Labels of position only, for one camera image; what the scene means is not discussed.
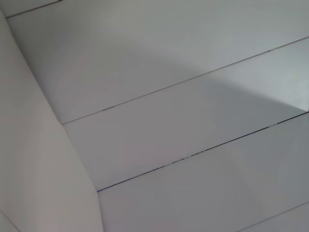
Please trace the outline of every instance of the wall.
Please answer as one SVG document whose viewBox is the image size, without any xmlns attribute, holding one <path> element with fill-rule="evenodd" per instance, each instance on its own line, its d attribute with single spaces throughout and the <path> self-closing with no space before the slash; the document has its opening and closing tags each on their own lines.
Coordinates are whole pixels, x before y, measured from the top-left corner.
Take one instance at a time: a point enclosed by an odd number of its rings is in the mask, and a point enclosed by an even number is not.
<svg viewBox="0 0 309 232">
<path fill-rule="evenodd" d="M 0 210 L 21 232 L 102 232 L 98 195 L 0 14 Z"/>
</svg>

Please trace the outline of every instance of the ceiling panel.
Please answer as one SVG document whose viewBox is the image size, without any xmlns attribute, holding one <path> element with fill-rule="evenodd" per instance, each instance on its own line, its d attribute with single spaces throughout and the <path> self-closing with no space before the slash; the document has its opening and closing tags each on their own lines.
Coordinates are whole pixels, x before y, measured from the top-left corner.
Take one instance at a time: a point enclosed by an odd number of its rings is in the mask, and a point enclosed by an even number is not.
<svg viewBox="0 0 309 232">
<path fill-rule="evenodd" d="M 105 232 L 237 232 L 304 204 L 308 138 L 305 114 L 103 190 Z M 308 207 L 297 212 L 308 218 Z M 287 214 L 292 218 L 281 215 L 244 231 L 308 230 L 299 228 L 307 225 L 304 218 L 293 220 L 295 211 Z M 290 223 L 274 228 L 282 218 Z"/>
<path fill-rule="evenodd" d="M 0 9 L 8 17 L 57 1 L 59 0 L 0 0 Z"/>
<path fill-rule="evenodd" d="M 65 124 L 97 189 L 309 108 L 309 39 Z"/>
<path fill-rule="evenodd" d="M 309 35 L 307 0 L 65 0 L 9 19 L 61 123 Z"/>
</svg>

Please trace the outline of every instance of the white surface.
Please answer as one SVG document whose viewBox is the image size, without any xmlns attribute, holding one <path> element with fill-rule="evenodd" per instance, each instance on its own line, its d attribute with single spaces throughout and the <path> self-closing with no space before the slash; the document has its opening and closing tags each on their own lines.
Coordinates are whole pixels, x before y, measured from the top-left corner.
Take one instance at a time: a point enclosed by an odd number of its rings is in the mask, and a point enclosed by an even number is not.
<svg viewBox="0 0 309 232">
<path fill-rule="evenodd" d="M 307 232 L 309 203 L 254 225 L 242 232 Z"/>
<path fill-rule="evenodd" d="M 0 211 L 0 232 L 18 232 L 12 223 Z"/>
<path fill-rule="evenodd" d="M 102 232 L 96 190 L 1 14 L 0 210 L 21 232 Z"/>
<path fill-rule="evenodd" d="M 306 114 L 103 190 L 105 232 L 236 232 L 308 202 L 308 138 Z"/>
<path fill-rule="evenodd" d="M 0 9 L 7 17 L 55 1 L 57 0 L 0 0 Z"/>
<path fill-rule="evenodd" d="M 307 111 L 308 48 L 306 39 L 65 129 L 102 189 Z"/>
<path fill-rule="evenodd" d="M 65 123 L 309 36 L 308 8 L 307 0 L 65 0 L 9 23 Z"/>
</svg>

